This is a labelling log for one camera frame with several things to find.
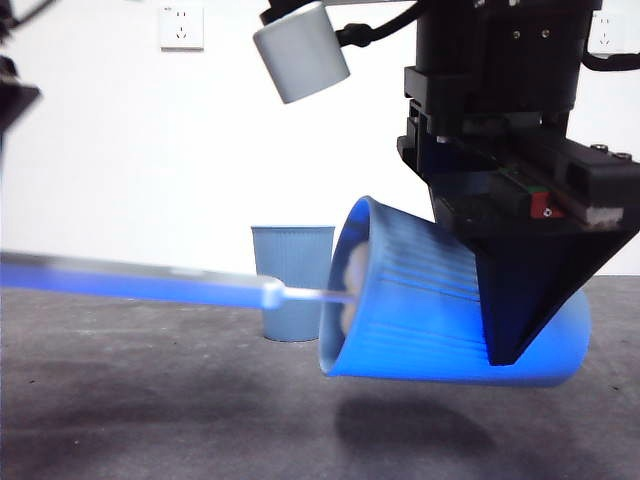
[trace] black mechanical part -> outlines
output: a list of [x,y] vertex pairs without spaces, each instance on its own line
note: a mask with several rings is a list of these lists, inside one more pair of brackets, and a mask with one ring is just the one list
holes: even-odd
[[447,0],[418,20],[398,150],[438,223],[476,253],[493,365],[515,363],[640,231],[640,165],[566,138],[601,6]]
[[0,56],[0,137],[40,95],[35,87],[21,85],[13,61]]
[[313,1],[314,0],[269,0],[271,8],[260,14],[260,20],[262,20],[263,25],[268,25]]

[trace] light blue cup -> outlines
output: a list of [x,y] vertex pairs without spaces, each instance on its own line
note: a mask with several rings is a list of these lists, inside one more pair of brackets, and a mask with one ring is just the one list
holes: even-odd
[[[279,278],[289,287],[327,286],[335,227],[255,226],[251,230],[258,275]],[[281,342],[315,340],[321,312],[318,302],[295,300],[264,311],[264,336]]]

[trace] white wall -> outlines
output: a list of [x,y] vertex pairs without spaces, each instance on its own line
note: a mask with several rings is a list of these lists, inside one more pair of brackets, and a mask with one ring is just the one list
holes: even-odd
[[[7,53],[44,97],[6,141],[5,248],[250,272],[252,224],[340,225],[366,194],[430,215],[395,150],[414,28],[347,48],[352,78],[284,106],[251,40],[266,0],[204,1],[203,53],[159,51],[166,3],[60,0],[15,35]],[[379,24],[403,8],[331,15]],[[639,75],[585,73],[571,135],[640,157]],[[607,272],[640,273],[640,241]]]

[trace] robotic arm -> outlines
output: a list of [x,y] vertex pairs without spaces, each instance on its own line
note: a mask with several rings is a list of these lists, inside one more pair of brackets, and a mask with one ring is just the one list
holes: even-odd
[[420,0],[380,28],[338,32],[320,2],[270,3],[255,41],[285,102],[346,78],[341,46],[417,20],[398,151],[437,222],[476,254],[491,363],[515,363],[640,231],[640,165],[566,138],[581,64],[635,70],[640,54],[587,51],[602,0]]

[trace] black cable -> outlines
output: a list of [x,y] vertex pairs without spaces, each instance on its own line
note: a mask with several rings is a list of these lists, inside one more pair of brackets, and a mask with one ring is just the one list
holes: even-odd
[[622,53],[600,58],[586,52],[582,63],[595,72],[631,72],[640,70],[640,53]]
[[30,22],[31,20],[33,20],[34,17],[38,16],[44,9],[46,9],[47,7],[49,7],[52,3],[56,2],[57,0],[45,0],[42,3],[40,3],[39,5],[35,6],[34,8],[32,8],[24,17],[17,19],[17,18],[12,18],[9,20],[8,22],[8,26],[10,28],[17,28],[20,27],[22,25],[24,25],[25,23]]
[[432,5],[433,0],[418,0],[396,18],[376,29],[363,23],[350,23],[336,32],[340,46],[357,45],[358,47],[366,47],[371,42],[386,38],[406,27],[420,18]]

